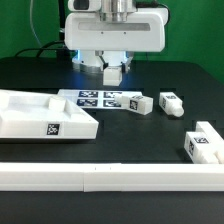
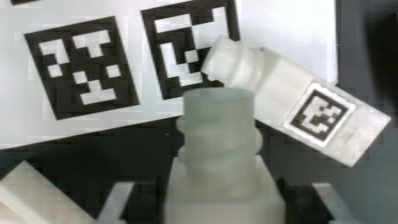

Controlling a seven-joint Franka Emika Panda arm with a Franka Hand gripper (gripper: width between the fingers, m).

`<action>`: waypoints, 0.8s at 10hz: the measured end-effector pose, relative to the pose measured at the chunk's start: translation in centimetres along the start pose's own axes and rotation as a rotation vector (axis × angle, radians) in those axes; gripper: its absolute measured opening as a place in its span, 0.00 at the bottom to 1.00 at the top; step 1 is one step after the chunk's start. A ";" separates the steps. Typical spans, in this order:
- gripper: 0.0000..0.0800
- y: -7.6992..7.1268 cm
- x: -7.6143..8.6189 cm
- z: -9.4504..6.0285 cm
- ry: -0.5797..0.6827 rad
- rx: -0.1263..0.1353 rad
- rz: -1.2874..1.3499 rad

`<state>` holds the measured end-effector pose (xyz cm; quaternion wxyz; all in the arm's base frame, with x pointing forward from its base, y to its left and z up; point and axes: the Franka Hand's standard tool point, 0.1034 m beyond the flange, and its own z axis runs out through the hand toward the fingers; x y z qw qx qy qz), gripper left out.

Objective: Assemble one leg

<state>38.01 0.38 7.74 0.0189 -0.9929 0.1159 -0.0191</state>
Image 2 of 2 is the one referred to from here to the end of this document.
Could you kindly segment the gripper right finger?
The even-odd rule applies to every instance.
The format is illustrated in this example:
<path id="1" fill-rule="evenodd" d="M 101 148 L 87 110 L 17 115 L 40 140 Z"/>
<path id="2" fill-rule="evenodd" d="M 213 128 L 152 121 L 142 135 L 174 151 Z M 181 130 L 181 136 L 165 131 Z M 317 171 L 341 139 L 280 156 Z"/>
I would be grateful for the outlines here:
<path id="1" fill-rule="evenodd" d="M 286 203 L 284 224 L 328 224 L 333 220 L 314 187 L 289 185 L 284 179 L 277 180 L 277 189 Z"/>

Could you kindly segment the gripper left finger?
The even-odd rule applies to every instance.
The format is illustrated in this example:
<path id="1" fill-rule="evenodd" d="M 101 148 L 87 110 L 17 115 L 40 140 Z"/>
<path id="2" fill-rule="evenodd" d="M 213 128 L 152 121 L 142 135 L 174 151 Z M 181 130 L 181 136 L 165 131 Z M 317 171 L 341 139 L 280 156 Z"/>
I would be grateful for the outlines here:
<path id="1" fill-rule="evenodd" d="M 156 181 L 117 182 L 95 224 L 163 224 L 163 192 Z"/>

